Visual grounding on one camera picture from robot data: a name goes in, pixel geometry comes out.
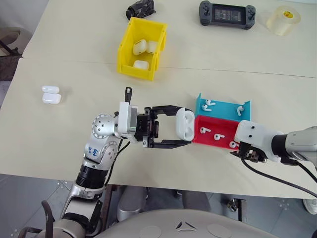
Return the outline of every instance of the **airpod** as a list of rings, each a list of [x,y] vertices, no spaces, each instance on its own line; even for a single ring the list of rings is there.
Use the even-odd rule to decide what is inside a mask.
[[[137,56],[145,52],[146,49],[147,49],[147,41],[144,39],[141,39],[138,42],[134,43],[133,54]]]
[[[206,100],[206,105],[207,106],[213,106],[213,105],[216,105],[216,103],[212,103],[210,99],[207,99]]]
[[[148,41],[147,42],[147,53],[154,54],[157,48],[158,42],[157,41]]]
[[[229,143],[229,146],[230,146],[230,148],[235,148],[235,147],[237,146],[237,143],[234,142],[234,141],[231,141],[231,142]]]
[[[59,93],[59,88],[57,86],[42,86],[42,91],[44,93]]]
[[[58,104],[60,102],[61,95],[58,93],[44,93],[42,97],[43,103]]]
[[[241,112],[244,111],[244,108],[242,106],[238,106],[237,108],[237,113],[238,113],[238,116],[241,116]]]
[[[136,60],[136,61],[134,61],[133,67],[148,70],[149,63],[147,61],[143,61],[143,60]]]
[[[207,105],[206,104],[203,104],[202,105],[202,109],[203,109],[203,111],[205,111],[205,112],[211,112],[211,109],[207,109]]]
[[[221,134],[215,134],[213,137],[215,140],[220,140],[220,138],[224,138],[225,136]]]
[[[200,133],[201,133],[201,134],[205,134],[206,131],[207,131],[207,132],[211,132],[211,130],[208,129],[208,128],[206,128],[206,127],[201,127],[201,128],[200,128]]]

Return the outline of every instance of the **yellow plastic bin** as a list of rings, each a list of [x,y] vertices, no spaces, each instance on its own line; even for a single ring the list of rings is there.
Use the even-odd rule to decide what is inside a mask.
[[[160,52],[164,50],[165,47],[166,28],[166,23],[131,17],[118,49],[117,71],[133,77],[153,81],[154,72],[159,66]],[[137,56],[133,54],[132,49],[134,43],[141,39],[158,42],[154,54],[147,52]],[[134,68],[133,63],[136,60],[147,61],[149,63],[149,69]]]

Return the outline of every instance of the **clear tape roll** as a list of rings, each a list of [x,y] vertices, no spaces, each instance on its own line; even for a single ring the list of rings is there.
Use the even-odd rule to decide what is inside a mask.
[[[267,28],[276,35],[285,36],[301,21],[300,14],[290,6],[279,6],[267,20]]]

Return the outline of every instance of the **table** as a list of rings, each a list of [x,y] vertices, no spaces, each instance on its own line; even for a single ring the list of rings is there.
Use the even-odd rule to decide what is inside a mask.
[[[160,68],[154,82],[115,72],[116,65],[20,59],[0,111],[0,173],[74,180],[96,115],[117,111],[125,87],[132,104],[195,109],[196,97],[240,103],[252,100],[253,121],[290,132],[315,125],[315,78],[215,70]],[[41,101],[42,85],[61,89],[59,105]],[[159,140],[177,138],[175,118],[159,116]],[[304,162],[315,175],[310,162]],[[251,164],[273,176],[317,192],[298,167],[274,162]],[[309,198],[245,168],[229,150],[190,144],[171,150],[131,144],[118,158],[112,184],[218,193]]]
[[[51,0],[24,58],[116,63],[133,0]],[[316,77],[316,5],[276,0],[218,0],[256,7],[250,30],[202,26],[201,0],[155,0],[149,20],[168,23],[161,67],[213,69]],[[265,22],[280,5],[297,9],[302,21],[285,37],[270,33]]]

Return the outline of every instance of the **wall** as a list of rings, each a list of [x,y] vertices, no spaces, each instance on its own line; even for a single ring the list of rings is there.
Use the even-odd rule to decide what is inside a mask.
[[[34,33],[49,0],[0,0],[0,27],[22,27]]]

